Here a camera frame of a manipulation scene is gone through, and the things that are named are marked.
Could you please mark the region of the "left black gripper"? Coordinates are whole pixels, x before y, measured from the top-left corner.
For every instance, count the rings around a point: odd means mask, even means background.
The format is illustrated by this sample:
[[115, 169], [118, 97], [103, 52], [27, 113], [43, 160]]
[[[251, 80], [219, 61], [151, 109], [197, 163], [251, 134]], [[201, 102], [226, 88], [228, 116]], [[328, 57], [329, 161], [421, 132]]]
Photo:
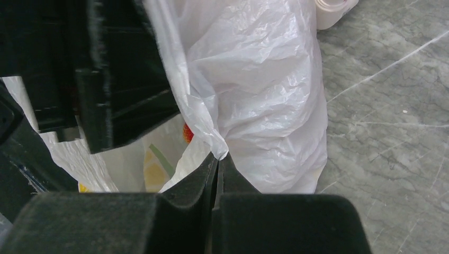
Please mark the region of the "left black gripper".
[[38, 132], [92, 154], [126, 146], [179, 113], [142, 1], [81, 1], [70, 52], [67, 1], [1, 1], [2, 76], [22, 78]]

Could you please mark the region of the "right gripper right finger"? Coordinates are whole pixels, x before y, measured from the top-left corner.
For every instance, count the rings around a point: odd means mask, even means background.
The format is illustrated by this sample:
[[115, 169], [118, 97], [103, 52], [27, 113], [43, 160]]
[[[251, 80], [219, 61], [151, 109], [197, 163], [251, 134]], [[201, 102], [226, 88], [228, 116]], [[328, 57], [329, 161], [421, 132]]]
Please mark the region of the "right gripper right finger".
[[360, 216], [346, 198], [263, 194], [227, 156], [218, 164], [213, 253], [370, 253]]

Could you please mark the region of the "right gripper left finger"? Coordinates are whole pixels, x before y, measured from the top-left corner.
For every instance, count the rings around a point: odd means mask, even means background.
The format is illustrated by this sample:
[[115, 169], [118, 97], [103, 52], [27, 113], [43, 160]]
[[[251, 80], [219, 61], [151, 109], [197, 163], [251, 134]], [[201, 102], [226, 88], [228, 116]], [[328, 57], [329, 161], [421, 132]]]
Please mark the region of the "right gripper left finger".
[[1, 253], [208, 253], [218, 161], [164, 193], [45, 193], [22, 210]]

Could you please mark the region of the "red orange fake fruit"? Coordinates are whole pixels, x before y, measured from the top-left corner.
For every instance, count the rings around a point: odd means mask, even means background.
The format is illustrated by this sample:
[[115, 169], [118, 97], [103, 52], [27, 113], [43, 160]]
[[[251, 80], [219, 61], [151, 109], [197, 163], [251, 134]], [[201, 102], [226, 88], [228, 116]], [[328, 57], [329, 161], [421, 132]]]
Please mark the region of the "red orange fake fruit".
[[194, 137], [193, 132], [186, 123], [183, 125], [183, 138], [187, 144], [190, 144]]

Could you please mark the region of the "white plastic bag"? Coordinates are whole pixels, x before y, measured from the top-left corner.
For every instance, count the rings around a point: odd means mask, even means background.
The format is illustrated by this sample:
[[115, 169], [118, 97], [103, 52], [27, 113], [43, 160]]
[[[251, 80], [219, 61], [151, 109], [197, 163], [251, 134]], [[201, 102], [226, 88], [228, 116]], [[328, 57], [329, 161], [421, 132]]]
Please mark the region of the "white plastic bag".
[[[81, 1], [67, 2], [77, 87]], [[55, 164], [94, 192], [156, 192], [212, 153], [261, 192], [312, 193], [327, 160], [314, 1], [142, 2], [179, 113], [138, 140], [92, 154], [78, 88], [80, 137], [39, 133], [22, 78], [1, 74]]]

